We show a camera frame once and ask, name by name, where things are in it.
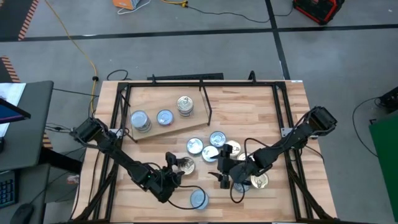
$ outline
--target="black floor line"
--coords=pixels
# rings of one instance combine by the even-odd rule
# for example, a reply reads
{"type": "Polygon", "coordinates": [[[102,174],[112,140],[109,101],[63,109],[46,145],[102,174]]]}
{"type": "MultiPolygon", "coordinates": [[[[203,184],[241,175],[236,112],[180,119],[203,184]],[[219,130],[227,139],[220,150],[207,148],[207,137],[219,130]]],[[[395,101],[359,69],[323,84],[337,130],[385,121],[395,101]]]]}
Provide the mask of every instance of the black floor line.
{"type": "Polygon", "coordinates": [[[274,35],[276,50],[278,52],[280,67],[282,68],[282,74],[286,80],[290,80],[289,69],[287,69],[284,48],[282,46],[282,42],[280,41],[278,26],[276,25],[276,20],[274,16],[274,11],[272,10],[271,0],[265,0],[265,1],[267,5],[269,20],[271,22],[272,34],[274,35]]]}
{"type": "MultiPolygon", "coordinates": [[[[385,25],[363,25],[363,26],[335,26],[335,27],[287,27],[277,28],[278,32],[308,32],[308,31],[335,31],[335,30],[373,30],[373,29],[398,29],[398,24],[385,25]]],[[[190,30],[190,31],[167,31],[167,32],[143,32],[130,34],[98,34],[98,35],[73,35],[75,40],[95,39],[118,39],[135,37],[171,37],[183,35],[216,35],[216,34],[257,34],[273,32],[271,28],[248,28],[248,29],[217,29],[217,30],[190,30]]],[[[67,36],[49,37],[25,37],[22,41],[53,41],[68,40],[67,36]]],[[[18,42],[15,37],[1,37],[0,42],[18,42]]]]}

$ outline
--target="gray floor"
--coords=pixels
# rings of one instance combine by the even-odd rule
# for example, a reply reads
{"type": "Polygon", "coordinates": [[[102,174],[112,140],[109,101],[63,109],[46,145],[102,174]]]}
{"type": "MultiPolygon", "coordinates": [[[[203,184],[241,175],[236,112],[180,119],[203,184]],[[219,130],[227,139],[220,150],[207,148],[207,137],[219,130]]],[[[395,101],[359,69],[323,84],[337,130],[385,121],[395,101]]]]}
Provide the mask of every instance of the gray floor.
{"type": "MultiPolygon", "coordinates": [[[[275,14],[290,10],[290,0],[272,0],[275,14]]],[[[50,0],[72,35],[122,34],[176,30],[267,28],[234,16],[199,14],[153,0],[137,12],[119,16],[111,1],[50,0]]],[[[264,1],[191,0],[204,11],[231,11],[267,20],[264,1]]],[[[312,27],[314,22],[297,11],[277,17],[279,27],[312,27]]],[[[393,24],[398,21],[398,1],[351,0],[329,26],[393,24]]],[[[65,35],[44,1],[34,14],[27,36],[65,35]]],[[[391,206],[377,158],[368,153],[352,127],[354,107],[398,85],[396,52],[398,30],[352,30],[281,33],[291,79],[303,80],[312,106],[326,106],[339,121],[336,131],[320,140],[326,172],[339,218],[348,221],[394,223],[391,206]]],[[[226,79],[245,79],[254,70],[260,79],[283,79],[272,33],[224,34],[133,39],[79,40],[91,57],[100,80],[115,69],[129,77],[145,79],[152,74],[186,75],[223,72],[226,79]]],[[[23,82],[53,80],[56,88],[91,90],[90,64],[69,41],[0,43],[23,82]]],[[[87,96],[54,92],[48,122],[79,125],[87,116],[87,96]]],[[[373,103],[364,105],[356,122],[365,143],[373,148],[369,119],[383,112],[373,103]]],[[[56,151],[78,147],[67,135],[49,133],[56,151]]],[[[61,171],[53,170],[53,177],[61,171]]],[[[63,179],[49,192],[49,201],[68,193],[63,179]]],[[[72,198],[74,193],[66,196],[72,198]]],[[[72,201],[50,203],[45,223],[64,221],[72,201]]]]}

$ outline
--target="cable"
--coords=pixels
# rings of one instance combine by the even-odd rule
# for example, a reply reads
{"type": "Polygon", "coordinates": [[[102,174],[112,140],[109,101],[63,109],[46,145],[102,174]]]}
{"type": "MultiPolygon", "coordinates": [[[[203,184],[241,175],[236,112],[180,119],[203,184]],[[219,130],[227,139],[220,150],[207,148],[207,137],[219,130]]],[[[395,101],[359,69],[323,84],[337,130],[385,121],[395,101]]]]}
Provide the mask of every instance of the cable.
{"type": "Polygon", "coordinates": [[[76,203],[75,203],[75,207],[72,210],[72,214],[70,214],[69,220],[72,219],[73,214],[75,214],[76,208],[77,208],[77,204],[79,203],[79,194],[80,194],[80,177],[81,175],[79,175],[79,184],[77,185],[77,196],[76,196],[76,203]]]}
{"type": "Polygon", "coordinates": [[[206,192],[205,192],[201,187],[196,186],[196,185],[182,186],[182,185],[176,184],[173,178],[172,178],[172,180],[173,180],[173,183],[174,183],[175,185],[177,185],[177,186],[179,186],[179,187],[182,187],[182,188],[196,187],[196,188],[200,189],[200,190],[203,192],[204,197],[203,197],[203,201],[201,202],[200,205],[198,205],[198,206],[196,206],[196,207],[192,207],[192,208],[180,207],[180,206],[174,204],[173,202],[171,202],[170,200],[167,200],[168,203],[170,203],[170,204],[173,205],[174,207],[179,208],[179,209],[182,209],[182,210],[194,210],[194,209],[200,208],[200,207],[205,203],[205,201],[206,201],[206,192]]]}
{"type": "MultiPolygon", "coordinates": [[[[58,21],[61,23],[63,29],[65,30],[65,33],[67,33],[68,38],[72,41],[72,43],[76,46],[76,48],[86,57],[87,61],[89,61],[89,63],[91,64],[91,66],[94,69],[94,76],[93,76],[93,87],[91,89],[91,100],[93,100],[93,95],[94,95],[94,91],[95,91],[95,86],[96,86],[96,82],[98,81],[98,75],[97,75],[97,69],[95,68],[95,65],[93,63],[93,61],[87,56],[87,54],[79,47],[79,45],[76,44],[76,42],[70,37],[69,32],[67,30],[67,28],[65,27],[65,25],[63,24],[60,16],[57,14],[57,12],[55,12],[55,10],[52,8],[52,6],[50,5],[50,3],[47,0],[44,0],[45,3],[48,5],[48,7],[51,9],[51,11],[54,13],[55,17],[57,17],[58,21]]],[[[93,104],[91,104],[91,111],[93,111],[94,109],[93,104]]]]}
{"type": "Polygon", "coordinates": [[[80,92],[76,92],[76,91],[70,91],[70,90],[62,90],[62,89],[58,89],[58,88],[52,88],[53,90],[57,90],[57,91],[63,91],[65,93],[76,93],[76,94],[81,94],[81,95],[85,95],[85,96],[98,96],[98,95],[91,95],[88,93],[80,93],[80,92]]]}
{"type": "Polygon", "coordinates": [[[91,194],[93,193],[94,179],[95,179],[95,169],[96,169],[99,157],[100,157],[100,152],[98,151],[97,152],[97,158],[95,159],[95,163],[94,163],[93,179],[91,180],[91,189],[90,189],[90,195],[88,196],[88,202],[90,202],[91,194]]]}
{"type": "Polygon", "coordinates": [[[242,197],[241,197],[240,200],[235,201],[235,199],[232,197],[232,188],[234,187],[234,184],[235,184],[235,183],[232,181],[231,188],[229,189],[229,197],[231,198],[231,200],[232,200],[234,203],[241,203],[241,202],[243,201],[243,199],[244,199],[244,193],[245,193],[246,190],[244,189],[244,185],[241,184],[241,185],[242,185],[242,189],[243,189],[242,197]]]}
{"type": "Polygon", "coordinates": [[[294,6],[293,6],[293,4],[292,4],[292,8],[290,9],[290,12],[289,12],[288,14],[284,14],[284,15],[274,14],[274,16],[280,16],[280,17],[282,17],[282,16],[289,16],[289,15],[293,12],[293,8],[294,8],[294,6]]]}
{"type": "Polygon", "coordinates": [[[116,72],[126,72],[126,75],[121,80],[130,80],[129,78],[127,78],[127,76],[129,75],[129,72],[127,70],[125,70],[125,69],[117,69],[117,70],[115,70],[115,71],[113,71],[113,72],[108,74],[108,76],[106,77],[107,81],[112,81],[112,80],[109,80],[109,78],[110,78],[111,75],[113,75],[116,72]]]}
{"type": "Polygon", "coordinates": [[[364,103],[366,103],[366,102],[368,102],[368,101],[370,101],[370,100],[375,100],[375,99],[377,99],[377,98],[379,98],[379,97],[373,97],[373,98],[367,99],[367,100],[363,101],[362,103],[360,103],[358,106],[356,106],[355,109],[354,109],[354,111],[353,111],[353,117],[352,117],[353,126],[354,126],[354,131],[355,131],[356,136],[358,137],[358,139],[359,139],[359,141],[362,143],[362,145],[363,145],[372,155],[374,155],[374,156],[376,156],[376,157],[378,157],[377,154],[374,153],[374,152],[372,152],[372,151],[370,150],[370,148],[368,148],[367,145],[365,145],[365,143],[362,141],[361,137],[359,136],[358,131],[356,130],[356,126],[355,126],[354,115],[355,115],[355,111],[356,111],[362,104],[364,104],[364,103]]]}
{"type": "Polygon", "coordinates": [[[257,20],[254,20],[254,19],[249,19],[249,18],[247,18],[246,16],[244,16],[244,15],[242,15],[242,14],[237,14],[237,13],[233,13],[233,12],[219,12],[219,13],[215,13],[215,12],[203,12],[202,10],[199,10],[199,9],[197,9],[197,8],[195,8],[195,7],[191,7],[191,6],[186,6],[187,8],[189,8],[189,9],[193,9],[193,10],[195,10],[195,11],[198,11],[198,12],[200,12],[200,13],[203,13],[203,14],[211,14],[211,15],[224,15],[224,14],[231,14],[231,15],[235,15],[235,16],[241,16],[241,17],[243,17],[243,18],[245,18],[245,19],[247,19],[247,20],[249,20],[249,21],[251,21],[251,22],[257,22],[257,23],[267,23],[267,22],[269,22],[269,20],[270,19],[268,19],[268,20],[266,20],[266,21],[257,21],[257,20]]]}
{"type": "Polygon", "coordinates": [[[308,148],[308,149],[310,149],[310,150],[312,150],[312,151],[315,152],[316,154],[318,154],[318,155],[322,158],[323,163],[325,163],[325,159],[323,158],[323,155],[322,155],[322,154],[320,154],[318,151],[316,151],[315,149],[311,148],[310,146],[305,146],[305,147],[308,148]]]}
{"type": "Polygon", "coordinates": [[[119,15],[123,15],[123,14],[126,14],[126,13],[135,12],[135,11],[137,11],[138,9],[140,9],[140,8],[142,8],[142,7],[146,6],[146,5],[148,5],[148,4],[150,3],[150,1],[151,1],[151,0],[149,0],[147,3],[145,3],[145,4],[143,4],[143,5],[139,6],[138,8],[136,8],[136,9],[134,9],[134,10],[131,10],[131,11],[128,11],[128,12],[121,12],[123,9],[125,9],[125,8],[121,8],[121,9],[118,11],[118,14],[119,14],[119,15]]]}

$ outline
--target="power cord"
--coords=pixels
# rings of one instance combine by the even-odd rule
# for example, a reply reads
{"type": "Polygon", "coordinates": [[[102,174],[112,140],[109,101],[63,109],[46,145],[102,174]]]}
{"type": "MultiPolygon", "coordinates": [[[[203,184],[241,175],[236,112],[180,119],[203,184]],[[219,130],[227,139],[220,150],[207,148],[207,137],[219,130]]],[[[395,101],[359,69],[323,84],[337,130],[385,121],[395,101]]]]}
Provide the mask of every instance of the power cord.
{"type": "Polygon", "coordinates": [[[358,106],[355,107],[355,109],[354,109],[354,111],[353,111],[353,116],[352,116],[353,126],[354,126],[354,131],[355,131],[356,137],[358,137],[358,139],[359,139],[359,141],[362,143],[362,145],[363,145],[372,155],[374,155],[374,156],[376,156],[376,157],[378,157],[377,154],[374,153],[374,152],[372,152],[372,150],[370,150],[370,148],[367,147],[367,145],[365,145],[365,143],[362,141],[361,137],[359,136],[358,131],[356,130],[356,126],[355,126],[355,118],[354,118],[354,116],[355,116],[355,111],[356,111],[362,104],[364,104],[364,103],[366,103],[366,102],[368,102],[368,101],[371,101],[371,100],[376,100],[376,99],[378,99],[378,98],[379,98],[379,97],[373,97],[373,98],[370,98],[370,99],[367,99],[367,100],[362,101],[362,103],[360,103],[358,106]]]}
{"type": "Polygon", "coordinates": [[[67,34],[68,38],[70,39],[70,41],[72,41],[72,43],[76,46],[76,48],[86,57],[87,61],[89,61],[89,63],[91,64],[91,66],[94,69],[94,76],[93,76],[93,87],[91,89],[91,111],[94,110],[94,105],[92,104],[93,101],[93,95],[95,92],[95,86],[96,86],[96,82],[98,82],[99,78],[98,78],[98,74],[97,74],[97,69],[95,68],[95,65],[93,63],[93,61],[89,58],[89,56],[79,47],[79,45],[77,45],[77,43],[70,37],[69,32],[67,30],[67,28],[65,27],[65,25],[63,24],[60,16],[57,14],[57,12],[55,12],[55,10],[53,9],[53,7],[50,5],[50,3],[47,0],[44,0],[45,3],[48,5],[48,7],[51,9],[51,11],[54,13],[55,17],[58,19],[58,21],[61,23],[63,29],[65,30],[65,33],[67,34]]]}

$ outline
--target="table leg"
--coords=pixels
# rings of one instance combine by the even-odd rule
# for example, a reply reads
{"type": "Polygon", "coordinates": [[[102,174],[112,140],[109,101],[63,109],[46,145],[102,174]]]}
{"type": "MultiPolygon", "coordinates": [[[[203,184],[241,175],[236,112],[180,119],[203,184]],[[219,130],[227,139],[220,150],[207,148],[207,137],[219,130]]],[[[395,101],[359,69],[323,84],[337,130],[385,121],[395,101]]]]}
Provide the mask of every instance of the table leg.
{"type": "Polygon", "coordinates": [[[42,147],[39,159],[39,164],[43,163],[48,163],[51,166],[68,170],[76,174],[80,173],[81,167],[83,165],[80,161],[76,159],[71,159],[45,147],[42,147]]]}

